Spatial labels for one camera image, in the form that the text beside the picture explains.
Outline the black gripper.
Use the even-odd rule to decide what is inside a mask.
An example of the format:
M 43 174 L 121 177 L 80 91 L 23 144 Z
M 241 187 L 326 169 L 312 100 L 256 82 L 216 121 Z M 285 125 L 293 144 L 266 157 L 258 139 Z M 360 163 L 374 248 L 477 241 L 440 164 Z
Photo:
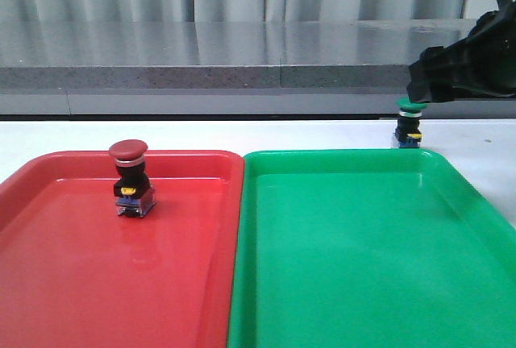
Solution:
M 482 15 L 468 35 L 424 50 L 409 66 L 412 103 L 515 96 L 515 10 Z

